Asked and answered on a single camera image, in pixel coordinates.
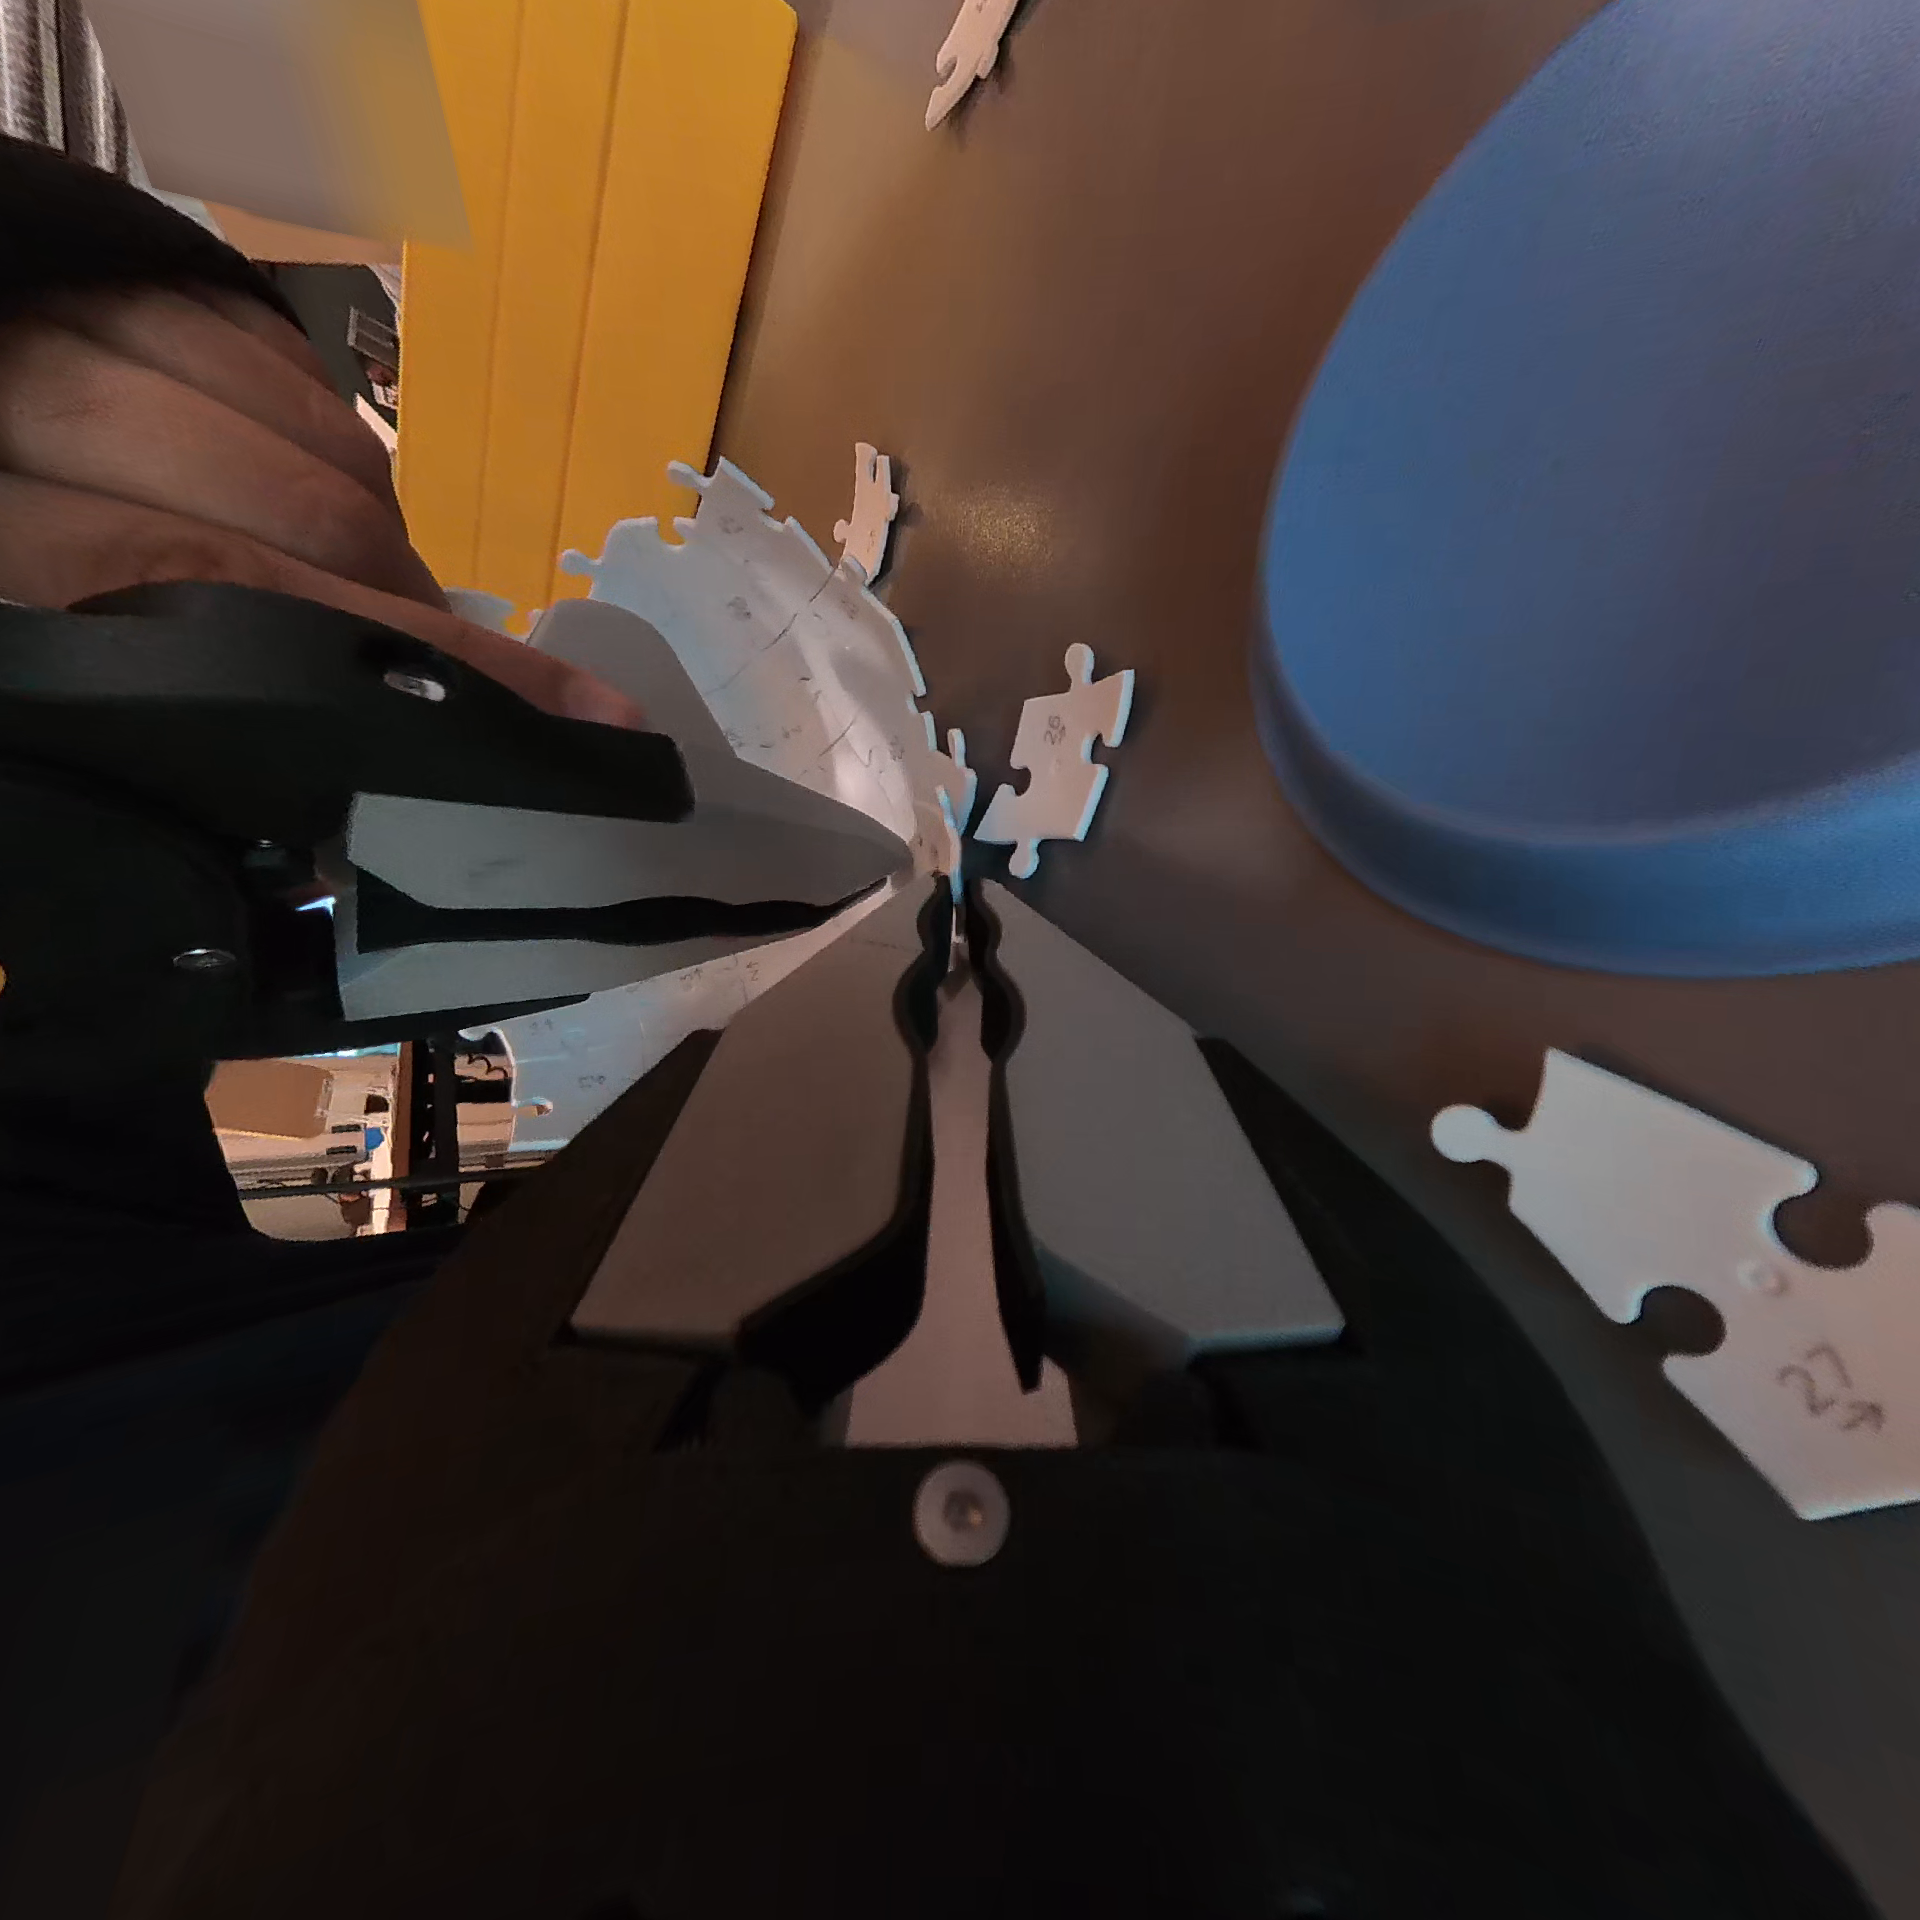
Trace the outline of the partly built white puzzle ball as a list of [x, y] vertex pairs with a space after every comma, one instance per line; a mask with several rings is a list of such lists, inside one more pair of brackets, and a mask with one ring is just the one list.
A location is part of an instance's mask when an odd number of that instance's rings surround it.
[[[923, 710], [900, 616], [797, 518], [772, 518], [775, 499], [728, 461], [709, 473], [670, 462], [669, 475], [699, 492], [675, 539], [658, 518], [627, 518], [559, 570], [658, 626], [734, 755], [874, 814], [912, 845], [920, 873], [953, 879], [977, 775], [962, 731], [939, 734]], [[510, 1154], [567, 1144], [689, 1032], [721, 1030], [857, 917], [497, 1026], [512, 1068]]]

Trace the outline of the person's left hand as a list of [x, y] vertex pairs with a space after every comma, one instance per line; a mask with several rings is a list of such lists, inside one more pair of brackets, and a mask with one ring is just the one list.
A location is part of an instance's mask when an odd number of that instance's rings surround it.
[[543, 710], [643, 723], [610, 684], [449, 612], [384, 443], [263, 302], [191, 284], [16, 309], [3, 320], [3, 596], [71, 606], [172, 580], [310, 596]]

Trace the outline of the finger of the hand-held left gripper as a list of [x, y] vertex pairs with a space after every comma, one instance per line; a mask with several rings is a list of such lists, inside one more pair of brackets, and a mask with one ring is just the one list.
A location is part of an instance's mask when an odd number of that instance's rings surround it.
[[375, 879], [335, 885], [338, 999], [350, 1021], [564, 1002], [827, 926], [891, 881], [827, 907], [699, 896], [571, 908], [443, 908]]
[[350, 863], [433, 908], [601, 908], [637, 899], [831, 908], [912, 870], [874, 814], [734, 755], [675, 646], [633, 612], [574, 596], [533, 646], [601, 674], [683, 748], [684, 821], [359, 796]]

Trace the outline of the white loose puzzle piece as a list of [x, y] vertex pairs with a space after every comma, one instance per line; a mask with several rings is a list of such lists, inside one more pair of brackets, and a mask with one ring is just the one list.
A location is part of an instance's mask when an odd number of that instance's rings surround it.
[[1085, 641], [1066, 645], [1064, 674], [1064, 691], [1028, 698], [1020, 707], [1012, 764], [1028, 775], [1028, 784], [1000, 784], [973, 824], [977, 841], [1012, 848], [1012, 879], [1037, 873], [1045, 841], [1088, 835], [1111, 777], [1090, 748], [1122, 745], [1133, 707], [1133, 671], [1099, 676]]
[[995, 72], [1000, 42], [1017, 12], [1017, 0], [957, 6], [938, 49], [938, 85], [929, 87], [923, 111], [926, 132], [946, 123], [968, 94]]
[[1856, 1266], [1804, 1263], [1771, 1217], [1819, 1181], [1809, 1162], [1565, 1049], [1521, 1131], [1449, 1103], [1431, 1142], [1500, 1165], [1513, 1217], [1607, 1320], [1652, 1290], [1720, 1311], [1720, 1346], [1662, 1370], [1804, 1521], [1917, 1499], [1917, 1209], [1871, 1209]]
[[877, 443], [853, 443], [853, 504], [837, 520], [831, 539], [838, 560], [857, 568], [863, 585], [877, 585], [891, 553], [891, 532], [900, 518], [900, 491], [894, 461]]

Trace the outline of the yellow plastic bin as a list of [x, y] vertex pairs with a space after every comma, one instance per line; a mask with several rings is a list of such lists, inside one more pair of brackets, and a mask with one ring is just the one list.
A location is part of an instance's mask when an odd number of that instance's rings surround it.
[[709, 471], [797, 10], [423, 3], [470, 249], [407, 245], [397, 492], [439, 586], [589, 586]]

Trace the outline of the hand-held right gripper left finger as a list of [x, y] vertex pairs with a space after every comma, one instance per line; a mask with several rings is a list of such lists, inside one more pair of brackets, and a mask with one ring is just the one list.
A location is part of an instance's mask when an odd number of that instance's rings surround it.
[[904, 1343], [950, 934], [946, 879], [915, 879], [734, 1013], [571, 1316], [577, 1340], [760, 1365], [808, 1410]]

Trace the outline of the blue round plastic dish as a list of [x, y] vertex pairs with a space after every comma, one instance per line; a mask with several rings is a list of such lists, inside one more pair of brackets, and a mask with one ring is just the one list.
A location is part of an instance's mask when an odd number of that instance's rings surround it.
[[1917, 3], [1607, 3], [1477, 132], [1288, 430], [1255, 698], [1472, 944], [1917, 960]]

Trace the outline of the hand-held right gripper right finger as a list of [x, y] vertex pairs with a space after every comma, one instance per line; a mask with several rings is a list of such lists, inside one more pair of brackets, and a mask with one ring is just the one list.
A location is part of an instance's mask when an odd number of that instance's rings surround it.
[[1347, 1320], [1197, 1032], [995, 879], [968, 889], [987, 1193], [1017, 1380], [1094, 1391]]

